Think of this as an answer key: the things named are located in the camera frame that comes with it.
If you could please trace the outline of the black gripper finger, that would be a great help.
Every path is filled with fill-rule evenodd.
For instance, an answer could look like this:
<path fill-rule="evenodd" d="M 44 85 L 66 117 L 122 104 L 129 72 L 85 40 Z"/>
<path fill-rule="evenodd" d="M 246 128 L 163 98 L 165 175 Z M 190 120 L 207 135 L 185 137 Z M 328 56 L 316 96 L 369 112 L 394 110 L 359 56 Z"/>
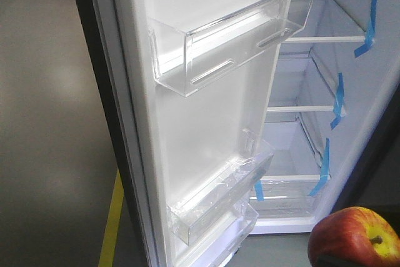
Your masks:
<path fill-rule="evenodd" d="M 395 232 L 399 232 L 399 206 L 369 206 L 369 209 L 382 216 Z"/>
<path fill-rule="evenodd" d="M 347 266 L 347 262 L 329 255 L 321 255 L 316 261 L 317 267 L 343 267 Z"/>

